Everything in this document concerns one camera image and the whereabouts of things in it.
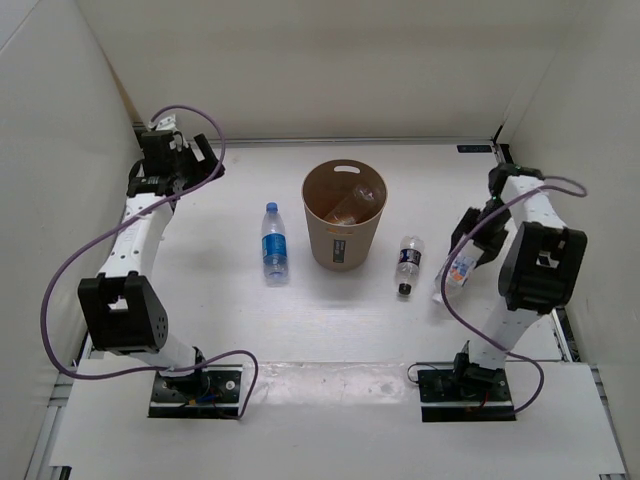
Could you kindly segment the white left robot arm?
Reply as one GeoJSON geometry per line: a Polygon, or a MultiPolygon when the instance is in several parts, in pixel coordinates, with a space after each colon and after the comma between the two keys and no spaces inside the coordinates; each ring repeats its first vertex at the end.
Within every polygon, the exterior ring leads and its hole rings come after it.
{"type": "Polygon", "coordinates": [[[224,173],[206,137],[199,134],[194,141],[188,145],[177,130],[141,134],[143,158],[130,171],[125,227],[98,274],[83,279],[78,287],[94,347],[159,367],[166,386],[191,400],[208,393],[211,377],[197,366],[204,359],[202,352],[170,333],[168,314],[150,277],[176,208],[173,194],[210,174],[224,173]]]}

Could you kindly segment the clear bottle blue cap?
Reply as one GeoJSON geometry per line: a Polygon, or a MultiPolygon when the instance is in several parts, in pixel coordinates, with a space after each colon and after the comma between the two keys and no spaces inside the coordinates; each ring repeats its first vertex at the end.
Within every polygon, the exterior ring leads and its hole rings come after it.
{"type": "Polygon", "coordinates": [[[286,283],[289,274],[286,231],[275,202],[266,204],[261,228],[261,249],[266,282],[269,285],[286,283]]]}

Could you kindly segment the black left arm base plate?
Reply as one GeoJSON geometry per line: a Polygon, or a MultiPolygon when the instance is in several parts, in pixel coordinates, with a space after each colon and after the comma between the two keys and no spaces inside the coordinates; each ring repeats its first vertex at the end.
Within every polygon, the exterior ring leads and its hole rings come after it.
{"type": "Polygon", "coordinates": [[[148,417],[155,419],[220,419],[239,415],[243,367],[206,367],[181,377],[156,374],[148,417]]]}

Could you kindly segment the clear unlabelled plastic bottle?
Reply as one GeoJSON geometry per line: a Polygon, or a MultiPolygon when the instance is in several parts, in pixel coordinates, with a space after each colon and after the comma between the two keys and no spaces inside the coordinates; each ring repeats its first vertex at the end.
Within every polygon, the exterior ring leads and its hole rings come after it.
{"type": "Polygon", "coordinates": [[[334,225],[355,225],[362,221],[376,206],[374,191],[357,184],[325,217],[334,225]]]}

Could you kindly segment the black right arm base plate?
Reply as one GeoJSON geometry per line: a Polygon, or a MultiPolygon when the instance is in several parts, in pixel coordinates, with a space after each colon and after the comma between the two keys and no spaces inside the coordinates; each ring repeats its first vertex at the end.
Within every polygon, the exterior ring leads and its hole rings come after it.
{"type": "Polygon", "coordinates": [[[515,421],[514,404],[504,371],[491,387],[468,387],[454,382],[453,367],[416,362],[407,379],[418,387],[423,423],[515,421]]]}

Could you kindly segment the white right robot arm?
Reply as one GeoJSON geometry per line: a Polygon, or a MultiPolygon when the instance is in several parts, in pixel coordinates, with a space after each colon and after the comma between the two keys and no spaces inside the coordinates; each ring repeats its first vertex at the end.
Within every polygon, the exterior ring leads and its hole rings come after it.
{"type": "Polygon", "coordinates": [[[546,193],[551,182],[537,169],[496,166],[488,174],[491,197],[485,207],[468,209],[451,235],[444,272],[464,285],[476,267],[497,258],[508,235],[506,223],[516,227],[498,276],[499,301],[456,355],[449,375],[450,390],[460,399],[497,385],[526,330],[572,296],[587,236],[556,214],[546,193]]]}

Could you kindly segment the clear bottle blue orange label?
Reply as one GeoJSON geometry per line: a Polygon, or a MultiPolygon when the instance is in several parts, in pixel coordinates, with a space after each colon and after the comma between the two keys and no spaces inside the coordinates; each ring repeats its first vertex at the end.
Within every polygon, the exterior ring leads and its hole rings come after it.
{"type": "Polygon", "coordinates": [[[461,252],[453,260],[447,272],[441,268],[434,280],[434,293],[432,299],[442,304],[441,279],[445,278],[445,291],[449,299],[458,296],[465,287],[472,272],[476,268],[482,251],[472,242],[468,242],[461,252]]]}

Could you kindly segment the clear bottle black label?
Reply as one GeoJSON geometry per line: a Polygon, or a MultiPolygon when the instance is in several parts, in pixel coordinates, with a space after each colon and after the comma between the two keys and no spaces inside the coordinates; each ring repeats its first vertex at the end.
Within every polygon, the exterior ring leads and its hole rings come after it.
{"type": "Polygon", "coordinates": [[[418,283],[424,248],[424,241],[418,236],[405,236],[401,241],[395,271],[397,292],[401,297],[408,297],[418,283]]]}

